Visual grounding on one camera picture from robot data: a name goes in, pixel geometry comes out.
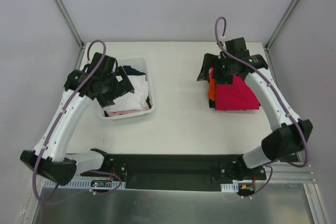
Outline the white plastic laundry basket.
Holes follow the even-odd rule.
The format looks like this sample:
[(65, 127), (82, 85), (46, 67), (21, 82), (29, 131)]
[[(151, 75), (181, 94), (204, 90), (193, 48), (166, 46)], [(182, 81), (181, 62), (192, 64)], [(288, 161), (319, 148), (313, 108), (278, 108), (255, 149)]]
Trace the white plastic laundry basket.
[[(137, 69), (141, 72), (146, 73), (146, 80), (148, 82), (148, 87), (149, 87), (149, 97), (147, 99), (147, 103), (150, 106), (151, 112), (154, 110), (154, 94), (153, 94), (153, 82), (152, 82), (152, 75), (150, 72), (150, 69), (148, 67), (148, 64), (145, 60), (144, 57), (142, 56), (127, 56), (127, 57), (119, 57), (117, 58), (118, 66), (131, 66), (134, 69)], [(118, 120), (118, 119), (125, 119), (125, 118), (130, 118), (126, 116), (116, 116), (116, 117), (105, 117), (103, 116), (103, 108), (100, 107), (100, 105), (97, 105), (97, 111), (102, 120)]]

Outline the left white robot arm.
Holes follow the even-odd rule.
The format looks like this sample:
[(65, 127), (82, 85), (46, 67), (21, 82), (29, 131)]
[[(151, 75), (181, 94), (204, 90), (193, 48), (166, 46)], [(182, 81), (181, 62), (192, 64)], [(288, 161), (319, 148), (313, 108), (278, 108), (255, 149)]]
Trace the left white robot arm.
[(72, 71), (64, 84), (61, 102), (45, 134), (33, 150), (24, 150), (20, 160), (35, 175), (58, 185), (67, 185), (74, 176), (94, 170), (99, 176), (111, 171), (107, 152), (92, 148), (86, 153), (67, 154), (69, 141), (85, 110), (97, 101), (104, 108), (114, 100), (133, 93), (125, 70), (116, 58), (96, 52), (91, 63)]

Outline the magenta t shirt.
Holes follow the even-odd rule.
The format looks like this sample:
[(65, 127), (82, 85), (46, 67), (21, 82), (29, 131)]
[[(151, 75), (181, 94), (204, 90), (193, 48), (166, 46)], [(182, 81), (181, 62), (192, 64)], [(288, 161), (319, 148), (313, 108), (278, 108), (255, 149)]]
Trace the magenta t shirt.
[(247, 111), (259, 107), (257, 97), (239, 76), (233, 76), (232, 84), (215, 84), (215, 110)]

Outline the white t shirt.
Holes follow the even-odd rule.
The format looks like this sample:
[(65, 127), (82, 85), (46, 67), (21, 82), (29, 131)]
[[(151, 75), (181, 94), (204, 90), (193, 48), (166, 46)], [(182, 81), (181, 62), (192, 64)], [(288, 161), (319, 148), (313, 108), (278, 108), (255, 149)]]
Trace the white t shirt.
[(135, 88), (135, 93), (127, 93), (115, 99), (115, 105), (103, 108), (107, 112), (119, 112), (128, 110), (149, 110), (147, 103), (149, 87), (146, 76), (128, 76)]

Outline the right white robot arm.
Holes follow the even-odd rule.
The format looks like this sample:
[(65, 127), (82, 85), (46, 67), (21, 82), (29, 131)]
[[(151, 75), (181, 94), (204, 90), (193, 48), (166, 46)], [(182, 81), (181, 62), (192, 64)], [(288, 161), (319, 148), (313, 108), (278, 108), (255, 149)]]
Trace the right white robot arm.
[(225, 168), (226, 175), (236, 180), (248, 179), (256, 168), (299, 151), (307, 152), (313, 125), (310, 120), (301, 119), (288, 104), (273, 81), (264, 57), (250, 54), (244, 38), (229, 40), (220, 46), (222, 51), (218, 55), (204, 55), (197, 80), (208, 79), (210, 70), (220, 84), (233, 84), (233, 78), (240, 77), (256, 96), (272, 130), (258, 147), (229, 164)]

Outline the black t shirt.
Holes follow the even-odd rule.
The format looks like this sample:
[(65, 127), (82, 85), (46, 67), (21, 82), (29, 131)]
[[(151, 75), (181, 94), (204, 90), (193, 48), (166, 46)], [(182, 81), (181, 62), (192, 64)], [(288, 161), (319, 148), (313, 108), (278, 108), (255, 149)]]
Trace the black t shirt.
[(208, 100), (208, 105), (209, 105), (209, 108), (211, 108), (211, 109), (215, 109), (216, 108), (216, 103), (215, 103), (214, 100), (209, 99)]

